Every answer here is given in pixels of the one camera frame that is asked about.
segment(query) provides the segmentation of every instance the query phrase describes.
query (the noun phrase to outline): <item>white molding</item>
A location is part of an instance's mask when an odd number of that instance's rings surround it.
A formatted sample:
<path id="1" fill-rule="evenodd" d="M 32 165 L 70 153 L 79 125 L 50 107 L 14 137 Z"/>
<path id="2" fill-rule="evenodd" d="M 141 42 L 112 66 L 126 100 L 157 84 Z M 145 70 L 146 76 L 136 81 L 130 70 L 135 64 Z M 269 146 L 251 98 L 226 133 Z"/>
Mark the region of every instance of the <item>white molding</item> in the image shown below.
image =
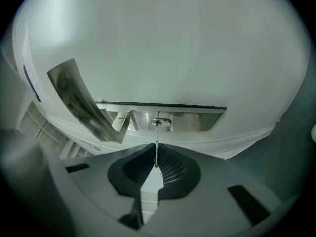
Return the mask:
<path id="1" fill-rule="evenodd" d="M 134 133 L 135 135 L 130 133 L 126 135 L 122 144 L 100 142 L 82 125 L 62 120 L 50 114 L 47 114 L 46 116 L 47 120 L 59 130 L 66 134 L 71 134 L 89 144 L 100 147 L 100 150 L 103 153 L 109 153 L 147 143 L 154 143 L 155 141 L 154 133 L 151 134 L 150 132 L 147 132 L 148 136 L 143 136 L 144 133 Z M 223 137 L 211 137 L 211 133 L 207 132 L 200 132 L 198 136 L 196 135 L 197 133 L 173 133 L 172 135 L 167 133 L 167 136 L 161 136 L 159 142 L 228 159 L 250 147 L 256 141 L 268 136 L 273 128 L 274 125 L 260 130 Z"/>

